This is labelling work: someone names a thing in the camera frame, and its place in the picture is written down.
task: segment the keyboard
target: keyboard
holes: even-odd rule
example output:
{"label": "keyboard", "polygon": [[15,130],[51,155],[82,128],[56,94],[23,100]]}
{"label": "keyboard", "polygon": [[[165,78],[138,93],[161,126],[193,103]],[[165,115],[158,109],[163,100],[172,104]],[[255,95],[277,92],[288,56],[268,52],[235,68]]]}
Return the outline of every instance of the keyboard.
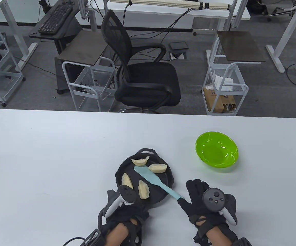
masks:
{"label": "keyboard", "polygon": [[56,34],[72,10],[73,7],[71,5],[57,5],[55,8],[50,10],[51,13],[48,13],[49,16],[41,25],[38,32],[47,35]]}

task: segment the dumpling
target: dumpling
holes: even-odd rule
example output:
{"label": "dumpling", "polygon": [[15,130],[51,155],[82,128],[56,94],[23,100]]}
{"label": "dumpling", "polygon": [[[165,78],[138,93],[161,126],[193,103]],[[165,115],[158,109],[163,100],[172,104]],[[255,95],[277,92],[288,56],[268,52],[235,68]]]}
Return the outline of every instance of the dumpling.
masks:
{"label": "dumpling", "polygon": [[122,176],[122,184],[127,185],[128,187],[131,187],[133,189],[132,182],[129,179],[129,176],[127,175],[127,173],[124,173]]}
{"label": "dumpling", "polygon": [[136,165],[136,166],[143,166],[147,163],[148,159],[149,159],[150,156],[147,156],[146,158],[144,159],[140,159],[140,160],[134,160],[134,159],[131,159],[133,164]]}
{"label": "dumpling", "polygon": [[147,199],[149,197],[150,191],[148,185],[141,179],[139,181],[139,195],[141,199]]}
{"label": "dumpling", "polygon": [[150,171],[152,171],[154,173],[162,173],[162,172],[166,171],[167,165],[154,163],[154,164],[151,164],[150,166],[148,166],[148,168],[150,169]]}

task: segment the chair backrest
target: chair backrest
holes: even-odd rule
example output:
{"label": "chair backrest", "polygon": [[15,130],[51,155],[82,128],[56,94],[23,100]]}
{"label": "chair backrest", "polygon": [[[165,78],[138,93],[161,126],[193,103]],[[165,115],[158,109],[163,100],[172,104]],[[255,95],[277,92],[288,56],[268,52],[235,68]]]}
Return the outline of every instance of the chair backrest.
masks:
{"label": "chair backrest", "polygon": [[116,14],[110,9],[101,24],[101,32],[106,43],[115,51],[120,59],[125,77],[130,81],[128,61],[132,56],[131,40]]}

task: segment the pan handle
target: pan handle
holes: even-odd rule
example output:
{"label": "pan handle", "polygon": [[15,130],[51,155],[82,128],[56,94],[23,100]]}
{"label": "pan handle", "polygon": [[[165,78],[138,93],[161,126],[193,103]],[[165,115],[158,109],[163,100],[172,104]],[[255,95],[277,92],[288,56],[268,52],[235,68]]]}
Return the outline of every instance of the pan handle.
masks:
{"label": "pan handle", "polygon": [[146,149],[146,148],[140,149],[136,154],[141,154],[142,152],[148,152],[151,155],[154,155],[154,156],[159,157],[159,155],[156,153],[155,150],[153,150],[153,149]]}

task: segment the spatula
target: spatula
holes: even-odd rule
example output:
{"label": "spatula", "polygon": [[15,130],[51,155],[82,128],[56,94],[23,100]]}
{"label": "spatula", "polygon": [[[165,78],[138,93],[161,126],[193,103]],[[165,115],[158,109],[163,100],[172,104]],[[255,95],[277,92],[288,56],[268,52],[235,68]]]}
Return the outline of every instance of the spatula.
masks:
{"label": "spatula", "polygon": [[164,191],[166,191],[168,194],[170,194],[172,197],[174,197],[176,200],[179,198],[183,198],[181,195],[176,193],[174,190],[172,190],[167,185],[163,184],[160,180],[160,178],[154,174],[150,169],[146,166],[135,166],[134,170],[140,174],[143,178],[145,178],[150,184],[157,185],[160,188],[162,188]]}

